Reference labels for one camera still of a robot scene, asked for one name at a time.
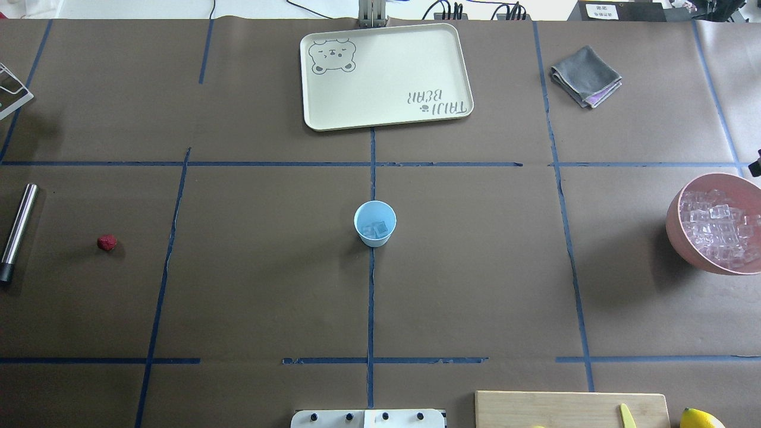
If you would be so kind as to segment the clear ice cube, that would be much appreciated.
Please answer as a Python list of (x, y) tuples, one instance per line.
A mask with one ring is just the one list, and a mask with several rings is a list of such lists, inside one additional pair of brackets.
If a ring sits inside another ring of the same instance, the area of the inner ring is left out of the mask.
[(389, 228), (384, 221), (371, 222), (361, 229), (363, 236), (376, 240), (389, 235)]

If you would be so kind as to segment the light blue plastic cup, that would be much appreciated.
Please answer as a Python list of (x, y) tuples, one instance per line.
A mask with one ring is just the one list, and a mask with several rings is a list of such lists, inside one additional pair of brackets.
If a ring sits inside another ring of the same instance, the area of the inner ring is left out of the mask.
[(397, 225), (394, 209), (380, 200), (361, 204), (354, 212), (354, 229), (369, 247), (383, 246), (391, 237)]

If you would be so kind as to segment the pink bowl of ice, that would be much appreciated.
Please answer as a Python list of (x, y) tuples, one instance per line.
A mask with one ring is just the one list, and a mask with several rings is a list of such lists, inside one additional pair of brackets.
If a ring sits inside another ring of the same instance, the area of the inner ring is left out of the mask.
[(748, 265), (740, 266), (737, 270), (724, 268), (702, 255), (690, 242), (690, 239), (688, 239), (680, 221), (680, 203), (683, 194), (688, 191), (710, 190), (724, 191), (737, 204), (738, 208), (752, 213), (759, 213), (760, 189), (752, 181), (740, 178), (734, 174), (721, 172), (702, 174), (688, 182), (673, 198), (671, 204), (669, 204), (665, 221), (669, 242), (671, 242), (674, 250), (676, 250), (683, 260), (699, 270), (718, 275), (758, 275), (760, 271), (759, 260), (754, 260), (748, 263)]

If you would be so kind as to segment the metal cup rack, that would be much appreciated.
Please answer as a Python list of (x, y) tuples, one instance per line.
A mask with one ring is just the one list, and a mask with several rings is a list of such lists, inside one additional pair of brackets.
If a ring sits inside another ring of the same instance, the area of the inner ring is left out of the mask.
[(34, 95), (9, 68), (1, 63), (1, 114), (6, 119), (33, 100)]

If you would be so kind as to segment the cream bear tray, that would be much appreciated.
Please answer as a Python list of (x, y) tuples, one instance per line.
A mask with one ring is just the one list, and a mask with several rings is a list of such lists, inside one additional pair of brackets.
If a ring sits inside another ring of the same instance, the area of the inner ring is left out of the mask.
[(448, 23), (311, 33), (300, 56), (304, 122), (318, 132), (464, 118), (474, 108)]

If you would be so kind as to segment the wooden cutting board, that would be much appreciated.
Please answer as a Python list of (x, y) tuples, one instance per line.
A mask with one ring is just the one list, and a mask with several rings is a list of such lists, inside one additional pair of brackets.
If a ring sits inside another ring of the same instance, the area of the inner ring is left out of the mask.
[(663, 395), (591, 392), (475, 393), (477, 427), (623, 427), (620, 405), (638, 427), (669, 427)]

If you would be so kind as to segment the grey folded cloth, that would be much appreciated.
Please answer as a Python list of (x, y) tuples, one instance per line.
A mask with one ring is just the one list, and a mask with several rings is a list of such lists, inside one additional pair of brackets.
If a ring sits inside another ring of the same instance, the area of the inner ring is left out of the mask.
[(551, 66), (550, 76), (582, 108), (597, 108), (622, 86), (622, 76), (589, 45)]

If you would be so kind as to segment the red strawberry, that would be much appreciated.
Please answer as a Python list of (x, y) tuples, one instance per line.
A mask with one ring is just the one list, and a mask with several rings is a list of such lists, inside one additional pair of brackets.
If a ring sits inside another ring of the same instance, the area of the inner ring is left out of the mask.
[(118, 239), (114, 235), (101, 235), (98, 237), (97, 246), (104, 251), (111, 251), (116, 248)]

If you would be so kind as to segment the black box with label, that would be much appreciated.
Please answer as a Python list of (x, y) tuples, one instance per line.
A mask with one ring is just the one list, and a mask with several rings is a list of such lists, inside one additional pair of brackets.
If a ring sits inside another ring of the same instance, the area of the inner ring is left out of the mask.
[(567, 21), (666, 22), (658, 2), (577, 1)]

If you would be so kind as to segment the yellow plastic knife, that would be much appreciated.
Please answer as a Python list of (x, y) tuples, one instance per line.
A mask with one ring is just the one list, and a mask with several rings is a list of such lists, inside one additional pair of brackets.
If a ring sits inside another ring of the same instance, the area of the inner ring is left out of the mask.
[(622, 421), (622, 427), (623, 428), (637, 428), (636, 421), (633, 417), (633, 414), (630, 411), (630, 407), (622, 403), (620, 404), (620, 415), (621, 415), (621, 421)]

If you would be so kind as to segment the steel muddler black tip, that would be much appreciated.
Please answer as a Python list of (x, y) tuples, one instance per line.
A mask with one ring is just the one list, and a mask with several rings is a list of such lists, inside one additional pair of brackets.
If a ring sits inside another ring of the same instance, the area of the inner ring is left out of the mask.
[(1, 282), (7, 285), (12, 282), (12, 276), (15, 268), (17, 253), (21, 247), (24, 233), (29, 222), (31, 212), (36, 200), (39, 187), (33, 182), (28, 182), (24, 188), (23, 195), (17, 207), (14, 222), (9, 231), (9, 235), (2, 253), (1, 260)]

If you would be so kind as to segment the yellow lemon near board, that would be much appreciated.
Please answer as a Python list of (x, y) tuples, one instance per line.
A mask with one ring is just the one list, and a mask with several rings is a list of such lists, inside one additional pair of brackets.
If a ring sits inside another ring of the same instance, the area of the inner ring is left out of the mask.
[(680, 428), (725, 428), (725, 425), (713, 414), (685, 407), (680, 418)]

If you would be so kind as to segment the aluminium frame post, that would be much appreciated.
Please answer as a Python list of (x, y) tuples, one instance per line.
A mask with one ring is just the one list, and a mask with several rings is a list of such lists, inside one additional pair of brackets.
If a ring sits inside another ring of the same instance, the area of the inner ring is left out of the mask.
[(383, 28), (388, 25), (385, 0), (359, 0), (358, 11), (360, 28)]

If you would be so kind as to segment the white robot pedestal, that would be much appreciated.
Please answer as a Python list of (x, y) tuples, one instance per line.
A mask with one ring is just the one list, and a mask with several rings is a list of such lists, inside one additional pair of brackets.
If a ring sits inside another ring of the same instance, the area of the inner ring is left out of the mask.
[(291, 427), (446, 427), (444, 411), (421, 409), (302, 410)]

